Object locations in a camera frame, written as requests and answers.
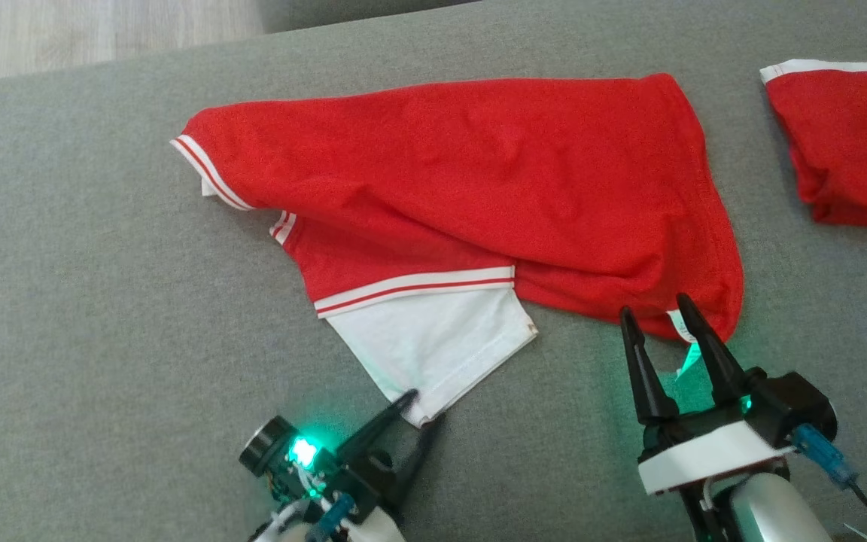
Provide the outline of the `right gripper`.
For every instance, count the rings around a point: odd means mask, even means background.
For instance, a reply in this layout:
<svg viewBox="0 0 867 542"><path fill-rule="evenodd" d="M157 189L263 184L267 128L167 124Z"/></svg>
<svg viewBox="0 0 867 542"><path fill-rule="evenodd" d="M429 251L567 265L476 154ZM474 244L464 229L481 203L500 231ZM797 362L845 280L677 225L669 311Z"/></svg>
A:
<svg viewBox="0 0 867 542"><path fill-rule="evenodd" d="M623 306L620 312L637 422L660 423L647 428L646 449L637 460L647 494L774 463L795 452L792 440L802 425L836 438L836 409L819 388L799 373L768 377L763 371L750 371L748 391L743 368L692 298L678 293L677 305L701 350L716 405L681 416L646 352L646 337L632 309Z"/></svg>

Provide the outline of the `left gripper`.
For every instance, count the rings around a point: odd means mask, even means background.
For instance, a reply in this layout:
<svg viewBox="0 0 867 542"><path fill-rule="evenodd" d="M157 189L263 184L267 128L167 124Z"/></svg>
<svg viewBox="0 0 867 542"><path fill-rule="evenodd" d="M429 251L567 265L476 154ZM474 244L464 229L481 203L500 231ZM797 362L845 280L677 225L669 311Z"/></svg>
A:
<svg viewBox="0 0 867 542"><path fill-rule="evenodd" d="M408 390L335 450L282 416L257 429L239 462L265 481L274 509L245 542L407 542L398 513L446 415L421 426L397 471L374 443L418 397L418 390Z"/></svg>

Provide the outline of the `red and white jersey shirt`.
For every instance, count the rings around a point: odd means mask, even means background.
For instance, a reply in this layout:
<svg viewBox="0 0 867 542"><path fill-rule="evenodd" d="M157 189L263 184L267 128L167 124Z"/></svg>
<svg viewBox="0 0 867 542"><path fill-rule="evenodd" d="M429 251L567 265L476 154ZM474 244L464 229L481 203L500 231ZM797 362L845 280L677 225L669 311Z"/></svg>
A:
<svg viewBox="0 0 867 542"><path fill-rule="evenodd" d="M278 210L269 234L320 319L405 418L433 421L539 331L531 302L723 339L744 275L703 130L667 73L494 79L245 102L172 147L204 196Z"/></svg>

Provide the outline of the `red basketball shorts number 23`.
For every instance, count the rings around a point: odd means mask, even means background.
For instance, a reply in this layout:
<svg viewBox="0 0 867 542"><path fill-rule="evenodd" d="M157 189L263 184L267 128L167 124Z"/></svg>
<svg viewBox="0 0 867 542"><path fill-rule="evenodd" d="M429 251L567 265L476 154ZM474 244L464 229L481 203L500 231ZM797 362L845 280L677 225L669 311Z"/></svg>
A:
<svg viewBox="0 0 867 542"><path fill-rule="evenodd" d="M812 219L867 227L867 62L788 59L759 75Z"/></svg>

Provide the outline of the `large grey sofa seat cushion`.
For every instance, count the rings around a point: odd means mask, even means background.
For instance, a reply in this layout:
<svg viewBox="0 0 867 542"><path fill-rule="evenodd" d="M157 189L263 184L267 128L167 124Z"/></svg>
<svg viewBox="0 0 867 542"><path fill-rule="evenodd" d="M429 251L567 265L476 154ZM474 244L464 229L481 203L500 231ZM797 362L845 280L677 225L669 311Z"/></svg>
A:
<svg viewBox="0 0 867 542"><path fill-rule="evenodd" d="M867 0L499 0L0 80L0 542L244 542L258 426L333 445L385 407L275 214L203 198L169 140L211 106L475 78L677 79L744 267L729 347L832 399L867 493L867 229L811 219L759 76L802 58L867 61Z"/></svg>

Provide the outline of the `small grey sofa cushion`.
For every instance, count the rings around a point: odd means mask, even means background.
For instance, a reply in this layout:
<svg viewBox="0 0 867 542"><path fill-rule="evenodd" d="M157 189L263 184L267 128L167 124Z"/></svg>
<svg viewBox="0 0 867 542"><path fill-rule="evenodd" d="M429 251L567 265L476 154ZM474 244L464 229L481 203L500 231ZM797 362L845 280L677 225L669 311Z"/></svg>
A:
<svg viewBox="0 0 867 542"><path fill-rule="evenodd" d="M370 20L471 2L478 0L255 0L265 33Z"/></svg>

